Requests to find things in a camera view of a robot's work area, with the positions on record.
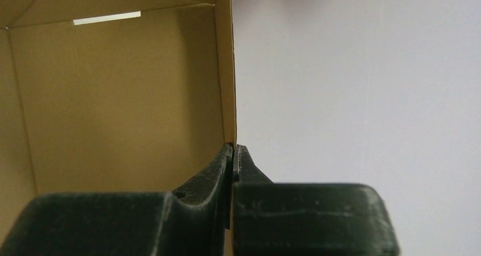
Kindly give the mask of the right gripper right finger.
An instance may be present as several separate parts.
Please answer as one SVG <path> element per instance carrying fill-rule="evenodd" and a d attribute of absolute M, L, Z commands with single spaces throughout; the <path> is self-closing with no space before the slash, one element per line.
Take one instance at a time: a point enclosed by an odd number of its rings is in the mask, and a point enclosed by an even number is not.
<path fill-rule="evenodd" d="M 399 255 L 379 193 L 359 183 L 275 183 L 238 145 L 233 172 L 235 255 Z"/>

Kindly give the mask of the brown cardboard box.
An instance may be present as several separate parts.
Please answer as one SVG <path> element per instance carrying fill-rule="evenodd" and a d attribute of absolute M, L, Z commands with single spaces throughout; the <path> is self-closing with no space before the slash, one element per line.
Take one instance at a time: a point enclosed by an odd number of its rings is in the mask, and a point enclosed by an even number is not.
<path fill-rule="evenodd" d="M 235 140 L 231 0 L 1 0 L 1 244 L 39 195 L 172 191 Z"/>

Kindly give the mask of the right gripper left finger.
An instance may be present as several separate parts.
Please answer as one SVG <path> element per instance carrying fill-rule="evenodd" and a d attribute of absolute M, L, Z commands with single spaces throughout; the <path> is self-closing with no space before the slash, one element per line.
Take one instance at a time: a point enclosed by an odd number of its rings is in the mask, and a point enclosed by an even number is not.
<path fill-rule="evenodd" d="M 172 191 L 42 194 L 22 210 L 2 255 L 223 255 L 234 147 Z"/>

